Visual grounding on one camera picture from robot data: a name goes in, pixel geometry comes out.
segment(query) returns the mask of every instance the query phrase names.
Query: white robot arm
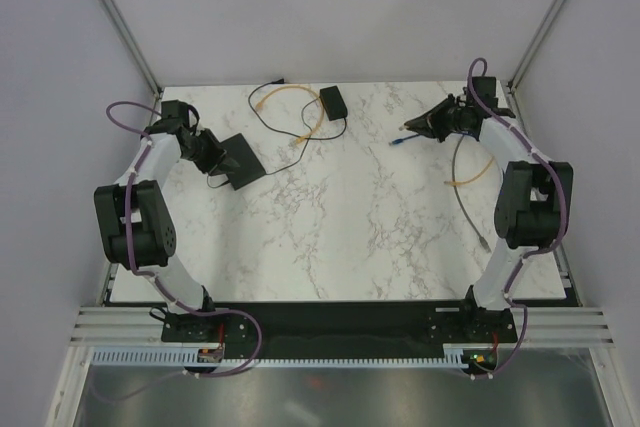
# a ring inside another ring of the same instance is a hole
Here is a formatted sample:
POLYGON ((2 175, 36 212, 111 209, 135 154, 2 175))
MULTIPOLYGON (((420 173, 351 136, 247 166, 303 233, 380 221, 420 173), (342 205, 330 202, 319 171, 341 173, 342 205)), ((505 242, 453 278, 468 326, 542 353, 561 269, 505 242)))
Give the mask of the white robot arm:
POLYGON ((163 102, 162 118, 146 129, 147 136, 142 138, 127 172, 115 184, 99 187, 94 193, 107 258, 145 277, 167 301, 169 310, 177 314, 185 311, 175 304, 175 299, 180 299, 180 303, 192 310, 213 310, 213 301, 175 255, 175 229, 161 188, 180 159, 193 161, 206 175, 228 173, 238 166, 209 129, 196 130, 196 126, 191 125, 190 112, 197 115, 197 111, 184 102, 163 102), (148 148, 144 162, 135 172, 139 159, 148 148), (135 270, 129 266, 125 228, 127 209, 124 205, 131 172, 137 174, 131 187, 129 219, 137 264, 135 270), (168 297, 167 292, 175 297, 168 297))
POLYGON ((505 293, 516 286, 523 260, 532 251, 550 248, 561 236, 562 209, 566 229, 573 169, 568 163, 553 162, 541 154, 515 122, 508 119, 514 117, 513 113, 497 107, 494 77, 473 77, 472 82, 473 96, 466 89, 464 96, 449 95, 403 127, 439 142, 452 133, 471 136, 494 156, 502 169, 503 183, 494 214, 498 243, 483 275, 467 294, 467 299, 478 308, 501 311, 511 306, 505 293), (560 192, 549 169, 561 184, 560 192), (534 193, 542 198, 537 199, 534 193))

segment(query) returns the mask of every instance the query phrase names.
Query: white wall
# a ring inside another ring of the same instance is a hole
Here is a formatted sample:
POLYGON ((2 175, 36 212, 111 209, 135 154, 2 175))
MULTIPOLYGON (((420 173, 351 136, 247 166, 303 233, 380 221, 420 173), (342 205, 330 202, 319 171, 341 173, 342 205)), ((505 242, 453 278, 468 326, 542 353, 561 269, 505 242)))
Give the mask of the white wall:
POLYGON ((137 142, 104 115, 123 98, 150 93, 97 0, 0 0, 3 426, 43 425, 78 307, 94 298, 93 190, 137 142))
POLYGON ((640 399, 640 0, 569 0, 519 91, 540 148, 575 169, 566 246, 640 399))
POLYGON ((115 0, 164 85, 513 74, 552 0, 115 0))

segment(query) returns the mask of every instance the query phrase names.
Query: marble surface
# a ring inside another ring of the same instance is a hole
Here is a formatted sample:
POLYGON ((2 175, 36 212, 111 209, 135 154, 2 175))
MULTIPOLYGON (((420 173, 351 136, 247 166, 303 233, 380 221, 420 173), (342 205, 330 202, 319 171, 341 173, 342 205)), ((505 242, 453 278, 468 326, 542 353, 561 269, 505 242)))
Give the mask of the marble surface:
MULTIPOLYGON (((450 136, 443 144, 419 138, 389 145, 402 134, 398 126, 405 120, 449 92, 460 93, 462 86, 340 84, 349 109, 345 135, 310 143, 300 164, 237 192, 229 185, 209 188, 194 165, 180 161, 163 192, 177 231, 177 253, 187 270, 218 301, 463 297, 490 254, 466 223, 453 189, 444 184, 457 138, 450 136)), ((164 98, 196 106, 202 124, 221 140, 242 132, 271 172, 296 159, 301 146, 259 123, 247 105, 252 89, 169 88, 164 98)), ((309 100, 304 91, 279 92, 265 103, 264 118, 279 128, 305 132, 300 108, 309 100)), ((318 109, 307 109, 309 121, 318 109)), ((342 121, 325 119, 317 135, 341 129, 342 121)), ((458 179, 475 175, 489 158, 479 143, 465 139, 458 179)), ((500 181, 494 163, 481 179, 460 188, 469 214, 492 246, 500 181)), ((564 297, 552 255, 530 262, 515 296, 564 297)), ((119 269, 112 301, 158 299, 147 282, 119 269)))

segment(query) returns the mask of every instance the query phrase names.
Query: purple cable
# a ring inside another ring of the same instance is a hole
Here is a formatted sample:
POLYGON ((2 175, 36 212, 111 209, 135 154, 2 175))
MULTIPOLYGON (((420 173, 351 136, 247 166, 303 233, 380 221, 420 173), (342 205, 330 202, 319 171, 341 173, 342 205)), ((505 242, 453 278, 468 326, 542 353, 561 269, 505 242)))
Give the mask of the purple cable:
MULTIPOLYGON (((560 242, 562 242, 562 238, 564 237, 564 235, 567 232, 567 201, 566 201, 565 196, 564 196, 564 189, 562 188, 562 182, 560 182, 560 178, 558 177, 558 174, 556 174, 555 170, 553 170, 551 168, 551 166, 549 165, 549 163, 547 161, 545 161, 542 157, 540 157, 537 153, 535 153, 535 152, 532 153, 533 146, 527 140, 527 138, 524 136, 524 134, 522 134, 522 132, 520 132, 517 128, 513 127, 511 123, 507 122, 505 119, 503 119, 499 115, 495 114, 489 107, 487 107, 485 105, 484 102, 482 102, 482 99, 480 99, 480 97, 478 96, 478 93, 476 92, 475 88, 473 87, 473 70, 474 70, 475 66, 478 64, 478 62, 482 62, 482 64, 483 64, 482 75, 484 76, 487 73, 487 60, 486 59, 484 59, 483 57, 478 57, 473 62, 471 62, 471 66, 469 67, 469 73, 467 74, 467 90, 473 96, 473 98, 477 102, 477 104, 482 109, 484 109, 484 111, 487 112, 487 114, 489 114, 492 118, 494 118, 500 124, 505 126, 511 132, 513 132, 515 137, 524 146, 526 151, 529 154, 531 154, 531 157, 536 162, 538 162, 540 165, 542 165, 545 168, 545 170, 549 173, 549 175, 551 176, 551 179, 553 180, 553 185, 556 188, 556 194, 558 195, 558 202, 559 202, 559 205, 560 205, 560 227, 558 229, 558 237, 556 237, 556 239, 551 243, 551 245, 549 247, 544 248, 544 249, 538 249, 538 250, 526 252, 522 256, 522 258, 518 261, 518 263, 516 264, 515 268, 511 272, 511 275, 509 275, 509 278, 507 279, 507 283, 504 286, 504 294, 508 294, 509 291, 511 290, 511 287, 513 286, 513 283, 515 282, 516 278, 518 277, 518 275, 522 271, 522 268, 524 266, 524 261, 526 259, 528 259, 529 257, 532 257, 534 255, 547 254, 549 252, 552 252, 553 250, 555 250, 560 245, 560 242)), ((511 307, 517 307, 517 308, 521 308, 522 309, 522 330, 520 331, 520 337, 518 338, 518 341, 516 342, 516 345, 514 346, 513 350, 509 354, 509 357, 507 357, 507 360, 505 360, 501 365, 496 367, 496 369, 492 372, 492 376, 493 376, 493 374, 497 374, 498 372, 500 372, 502 369, 504 369, 507 365, 509 365, 511 363, 511 361, 513 360, 515 355, 520 350, 520 347, 522 346, 522 342, 524 341, 524 336, 525 336, 525 334, 527 332, 527 326, 529 324, 529 310, 528 310, 526 305, 524 305, 524 304, 516 304, 515 302, 513 302, 508 297, 506 297, 506 302, 511 307)), ((487 374, 480 374, 479 376, 477 375, 476 378, 481 378, 482 379, 482 378, 487 378, 488 376, 489 376, 488 373, 487 374)))
MULTIPOLYGON (((147 156, 149 155, 149 152, 151 151, 151 147, 152 147, 152 139, 151 136, 149 134, 147 134, 146 132, 136 129, 134 127, 130 127, 128 125, 125 125, 123 123, 121 123, 120 121, 116 120, 113 115, 111 115, 111 110, 114 107, 117 107, 118 105, 132 105, 135 107, 140 107, 142 109, 148 110, 149 112, 152 112, 156 115, 160 115, 158 113, 158 111, 152 109, 151 107, 147 107, 146 105, 143 104, 139 104, 138 102, 130 102, 127 100, 123 100, 123 101, 119 101, 119 102, 114 102, 112 104, 110 104, 107 107, 107 117, 109 118, 109 120, 111 122, 113 122, 115 125, 117 125, 118 127, 126 130, 127 132, 131 132, 137 135, 140 135, 141 137, 144 137, 147 140, 147 146, 144 148, 144 150, 142 151, 142 153, 140 154, 140 157, 138 158, 138 160, 136 161, 133 170, 134 172, 131 172, 131 174, 129 175, 129 178, 127 179, 127 185, 125 187, 125 195, 124 195, 124 222, 125 222, 125 237, 127 240, 127 256, 128 256, 128 260, 129 260, 129 269, 131 270, 131 273, 135 276, 142 276, 142 277, 155 277, 155 274, 153 274, 152 272, 140 272, 140 270, 138 269, 138 266, 136 265, 136 256, 135 256, 135 250, 133 247, 133 224, 132 224, 132 220, 131 220, 131 195, 132 195, 132 191, 133 191, 133 182, 136 178, 137 172, 140 170, 140 168, 142 167, 142 164, 144 163, 145 159, 147 158, 147 156)), ((257 357, 258 354, 260 353, 260 349, 262 348, 262 329, 260 328, 260 324, 258 323, 258 321, 249 313, 247 312, 243 312, 241 310, 233 310, 233 309, 229 309, 229 310, 224 310, 224 311, 214 311, 214 312, 200 312, 197 310, 192 309, 191 307, 185 305, 183 302, 181 302, 179 299, 176 299, 175 296, 173 296, 165 287, 164 285, 162 285, 162 283, 160 282, 160 280, 155 277, 154 279, 154 284, 155 286, 158 288, 158 290, 160 292, 162 292, 162 294, 168 298, 171 299, 171 301, 173 303, 175 303, 178 307, 180 307, 182 310, 184 310, 185 312, 188 312, 191 315, 195 315, 197 317, 217 317, 220 315, 227 315, 227 314, 231 314, 231 315, 240 315, 245 317, 246 319, 248 319, 256 328, 256 331, 258 333, 258 343, 256 345, 256 348, 254 349, 253 353, 249 356, 249 358, 244 361, 242 364, 240 364, 237 367, 234 367, 230 370, 226 370, 224 372, 213 372, 211 374, 194 374, 189 372, 191 375, 198 375, 199 377, 207 377, 207 378, 214 378, 214 377, 228 377, 230 375, 234 375, 234 374, 239 374, 241 372, 244 372, 245 370, 248 370, 248 366, 251 364, 251 362, 253 362, 257 357)), ((153 382, 150 382, 147 385, 144 385, 142 387, 140 387, 139 389, 131 392, 130 394, 127 394, 125 396, 119 397, 119 398, 108 398, 105 397, 101 394, 99 394, 94 386, 91 384, 90 385, 90 389, 91 392, 93 393, 93 395, 100 401, 105 402, 105 403, 110 403, 110 404, 117 404, 119 402, 124 402, 128 399, 130 399, 131 397, 134 397, 135 395, 147 390, 148 388, 151 388, 155 385, 158 385, 162 382, 164 382, 165 380, 168 380, 170 378, 176 377, 178 375, 182 375, 183 371, 180 372, 172 372, 171 374, 167 374, 165 376, 162 376, 158 379, 156 379, 153 382)))
POLYGON ((260 328, 260 324, 258 324, 258 321, 255 319, 255 317, 253 317, 253 315, 247 312, 244 312, 242 310, 235 310, 235 309, 227 309, 227 310, 220 310, 220 311, 213 311, 213 312, 201 312, 199 310, 194 310, 188 305, 185 305, 184 303, 180 302, 173 295, 171 295, 171 293, 167 289, 165 289, 164 285, 162 285, 157 278, 155 279, 154 283, 155 283, 155 286, 158 288, 158 290, 162 292, 162 295, 164 295, 168 299, 171 299, 171 301, 174 302, 178 307, 190 313, 191 315, 195 315, 196 317, 217 317, 220 315, 227 315, 227 314, 240 315, 242 317, 245 317, 246 319, 249 319, 249 321, 256 328, 256 332, 258 333, 258 343, 256 345, 256 348, 253 350, 253 352, 251 353, 251 355, 247 360, 245 360, 242 364, 238 365, 237 367, 234 367, 229 370, 225 370, 224 372, 212 372, 210 374, 199 374, 200 377, 215 378, 215 377, 228 377, 230 375, 239 374, 247 370, 247 367, 249 367, 249 364, 251 364, 251 362, 256 360, 256 358, 258 357, 258 354, 260 353, 260 349, 262 348, 262 329, 260 328))

